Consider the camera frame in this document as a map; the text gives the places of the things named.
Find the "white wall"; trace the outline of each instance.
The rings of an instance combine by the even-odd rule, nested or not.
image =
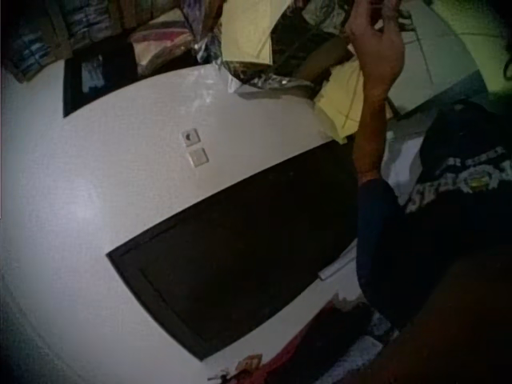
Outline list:
[[[71,376],[93,383],[200,383],[251,349],[277,352],[333,283],[313,285],[290,307],[299,315],[284,310],[274,328],[263,327],[265,337],[257,330],[202,364],[140,307],[105,254],[324,142],[310,104],[244,100],[204,66],[136,83],[62,118],[62,76],[63,62],[24,85],[2,74],[2,284],[27,322]],[[190,128],[210,157],[197,169],[179,139]]]

